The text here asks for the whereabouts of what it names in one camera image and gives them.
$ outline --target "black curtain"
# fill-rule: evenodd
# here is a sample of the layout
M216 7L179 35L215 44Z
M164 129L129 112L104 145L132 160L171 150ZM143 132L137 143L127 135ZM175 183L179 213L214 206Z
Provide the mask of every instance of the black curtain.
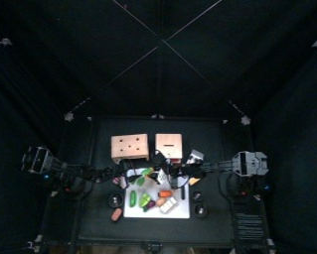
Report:
M56 152L62 122L17 53L0 45L0 251L14 253L38 233L45 191L41 179L20 172L20 162L29 145Z
M285 253L317 253L317 50L260 109L252 133L269 159L273 239Z

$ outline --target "yellow object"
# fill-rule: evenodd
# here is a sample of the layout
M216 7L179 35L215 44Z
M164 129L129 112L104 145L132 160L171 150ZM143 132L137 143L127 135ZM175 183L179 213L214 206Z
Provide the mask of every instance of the yellow object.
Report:
M199 179L190 178L188 185L194 185L198 182Z

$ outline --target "white tray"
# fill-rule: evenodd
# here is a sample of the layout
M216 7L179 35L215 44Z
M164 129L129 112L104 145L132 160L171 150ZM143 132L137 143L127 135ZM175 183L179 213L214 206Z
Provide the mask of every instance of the white tray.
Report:
M133 170L128 170L127 176L135 175ZM183 184L187 179L177 178L177 186ZM129 207L129 193L131 191L136 192L136 203L133 207ZM159 191L171 191L172 197L176 199L175 206L163 213L157 206L149 208L145 212L143 211L141 207L139 207L139 199L144 193L151 196L152 200L159 198L157 192ZM137 184L129 185L125 189L124 194L124 217L135 217L135 218L190 218L190 206L188 206L188 184L184 185L184 199L182 199L182 190L171 190L169 184L167 181L161 185L157 185L155 181L148 178L144 178L144 183L141 187Z

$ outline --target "black fabric wall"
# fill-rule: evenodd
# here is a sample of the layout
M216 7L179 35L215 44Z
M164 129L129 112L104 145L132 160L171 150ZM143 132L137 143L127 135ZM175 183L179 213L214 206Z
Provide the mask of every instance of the black fabric wall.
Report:
M16 253L38 233L45 191L20 162L29 145L58 149L62 122L17 56L0 46L0 251Z
M317 253L317 52L260 109L252 134L273 183L273 240L285 253Z
M0 0L0 31L64 112L232 118L309 58L317 0Z

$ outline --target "green cucumber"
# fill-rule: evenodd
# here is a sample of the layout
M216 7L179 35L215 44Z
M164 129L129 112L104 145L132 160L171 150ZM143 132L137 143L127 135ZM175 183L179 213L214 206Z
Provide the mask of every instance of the green cucumber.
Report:
M132 207L135 203L136 203L136 192L135 190L132 190L129 193L129 207Z

